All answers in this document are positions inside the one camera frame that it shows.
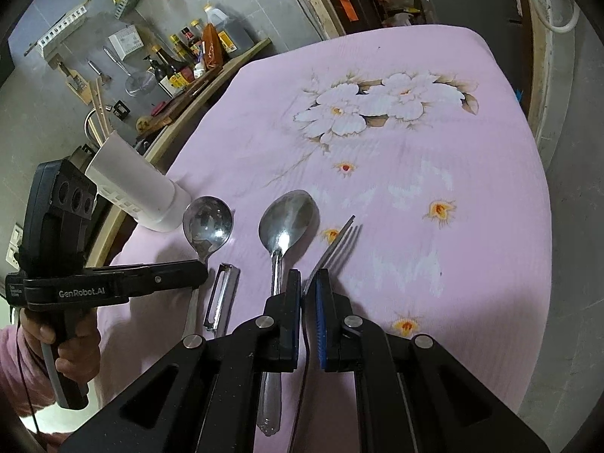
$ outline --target white utensil holder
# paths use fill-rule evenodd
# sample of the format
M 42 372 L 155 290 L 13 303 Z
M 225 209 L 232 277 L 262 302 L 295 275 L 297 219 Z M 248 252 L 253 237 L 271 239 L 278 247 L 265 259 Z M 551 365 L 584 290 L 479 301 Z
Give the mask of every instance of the white utensil holder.
M 191 196 L 159 172 L 114 131 L 86 169 L 105 199 L 140 225 L 159 232 L 176 230 Z

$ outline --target spoon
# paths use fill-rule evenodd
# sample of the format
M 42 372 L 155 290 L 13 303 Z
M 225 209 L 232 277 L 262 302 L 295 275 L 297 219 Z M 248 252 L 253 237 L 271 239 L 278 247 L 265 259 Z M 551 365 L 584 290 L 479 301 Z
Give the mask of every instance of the spoon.
M 139 75 L 132 75 L 131 72 L 128 71 L 128 68 L 126 68 L 122 60 L 120 60 L 116 55 L 114 55 L 107 46 L 103 46 L 103 51 L 105 51 L 105 54 L 109 56 L 111 61 L 116 63 L 116 65 L 119 66 L 119 68 L 126 75 L 128 75 L 128 78 L 126 79 L 126 93 L 128 95 L 130 95 L 131 97 L 136 97 L 138 95 L 147 95 L 147 93 L 150 93 L 151 90 L 155 88 L 155 77 L 152 74 L 146 74 L 142 77 Z
M 258 233 L 271 254 L 273 279 L 271 296 L 279 294 L 283 277 L 283 256 L 301 239 L 318 212 L 306 191 L 291 191 L 271 204 L 262 215 Z M 281 374 L 263 373 L 256 424 L 265 436 L 281 428 Z
M 220 199 L 210 196 L 200 197 L 189 204 L 182 216 L 182 228 L 199 260 L 206 267 L 208 258 L 222 247 L 233 231 L 233 213 Z M 191 293 L 185 329 L 182 337 L 194 334 L 197 328 L 197 307 L 199 288 Z

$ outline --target human hand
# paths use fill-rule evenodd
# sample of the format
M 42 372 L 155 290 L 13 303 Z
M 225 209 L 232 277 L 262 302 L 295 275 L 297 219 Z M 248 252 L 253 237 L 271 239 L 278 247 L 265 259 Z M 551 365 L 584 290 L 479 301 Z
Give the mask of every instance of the human hand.
M 54 330 L 43 323 L 40 314 L 35 311 L 21 310 L 20 321 L 23 337 L 29 347 L 43 358 L 41 342 L 52 344 L 55 340 Z M 77 337 L 59 345 L 59 357 L 54 364 L 57 371 L 66 378 L 85 384 L 99 374 L 101 365 L 101 334 L 97 328 L 95 310 L 89 311 L 84 319 L 77 323 L 75 335 Z

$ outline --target finger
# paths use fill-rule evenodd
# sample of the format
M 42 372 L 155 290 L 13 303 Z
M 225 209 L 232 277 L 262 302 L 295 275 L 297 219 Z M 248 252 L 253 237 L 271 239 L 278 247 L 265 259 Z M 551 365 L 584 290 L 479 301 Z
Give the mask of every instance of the finger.
M 20 313 L 21 326 L 26 332 L 45 344 L 52 344 L 55 339 L 54 329 L 42 322 L 42 316 L 35 311 L 22 309 Z
M 101 351 L 96 349 L 92 356 L 85 361 L 72 362 L 62 357 L 57 358 L 55 366 L 57 371 L 77 383 L 88 383 L 99 374 Z
M 93 335 L 97 331 L 97 312 L 95 309 L 90 310 L 82 320 L 75 326 L 75 335 L 78 337 L 86 337 Z
M 87 337 L 76 337 L 59 345 L 59 357 L 63 357 L 69 361 L 79 361 L 90 356 L 98 349 L 100 342 L 101 335 L 98 330 L 93 335 Z

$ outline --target metal screw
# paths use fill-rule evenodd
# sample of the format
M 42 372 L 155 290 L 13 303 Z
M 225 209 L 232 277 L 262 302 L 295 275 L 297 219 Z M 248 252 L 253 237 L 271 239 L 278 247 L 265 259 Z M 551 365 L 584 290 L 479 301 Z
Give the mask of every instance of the metal screw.
M 274 325 L 275 321 L 272 316 L 262 315 L 256 319 L 256 326 L 259 328 L 269 328 Z
M 201 337 L 201 335 L 191 334 L 186 336 L 182 340 L 182 343 L 187 349 L 195 349 L 203 344 L 203 337 Z
M 344 319 L 344 325 L 347 327 L 360 327 L 363 325 L 363 319 L 358 315 L 349 315 Z
M 416 346 L 422 349 L 430 349 L 434 345 L 434 341 L 427 335 L 418 335 L 415 340 Z

